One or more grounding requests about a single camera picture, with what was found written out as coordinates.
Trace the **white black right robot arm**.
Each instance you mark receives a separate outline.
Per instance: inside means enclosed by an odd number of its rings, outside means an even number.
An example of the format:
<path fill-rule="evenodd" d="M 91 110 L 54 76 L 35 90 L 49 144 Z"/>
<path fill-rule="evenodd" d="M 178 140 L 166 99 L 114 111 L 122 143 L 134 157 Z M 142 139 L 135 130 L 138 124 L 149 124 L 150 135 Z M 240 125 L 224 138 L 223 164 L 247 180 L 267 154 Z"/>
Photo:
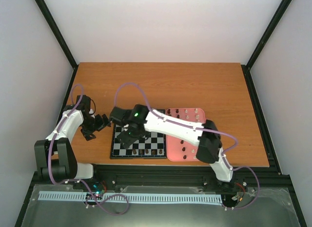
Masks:
<path fill-rule="evenodd" d="M 222 182 L 230 182 L 233 167 L 229 164 L 222 148 L 222 132 L 217 131 L 214 122 L 185 121 L 166 115 L 156 109 L 137 104 L 132 110 L 115 106 L 109 116 L 110 121 L 123 128 L 117 140 L 124 149 L 150 132 L 178 138 L 197 147 L 196 158 L 207 163 Z"/>

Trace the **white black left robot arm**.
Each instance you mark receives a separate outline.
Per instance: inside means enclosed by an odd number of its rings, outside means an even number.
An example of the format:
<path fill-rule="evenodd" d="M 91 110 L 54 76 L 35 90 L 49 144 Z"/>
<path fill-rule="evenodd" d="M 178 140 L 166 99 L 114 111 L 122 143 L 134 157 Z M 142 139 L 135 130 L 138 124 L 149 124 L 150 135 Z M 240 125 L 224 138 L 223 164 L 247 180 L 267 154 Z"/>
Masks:
<path fill-rule="evenodd" d="M 101 185 L 101 176 L 94 172 L 92 164 L 77 162 L 71 146 L 73 137 L 80 129 L 87 140 L 96 138 L 94 133 L 110 127 L 107 116 L 95 115 L 91 109 L 93 100 L 86 95 L 78 95 L 76 104 L 63 109 L 62 117 L 53 132 L 44 140 L 34 145 L 37 173 L 41 180 L 56 181 L 67 179 L 84 179 L 90 189 Z"/>

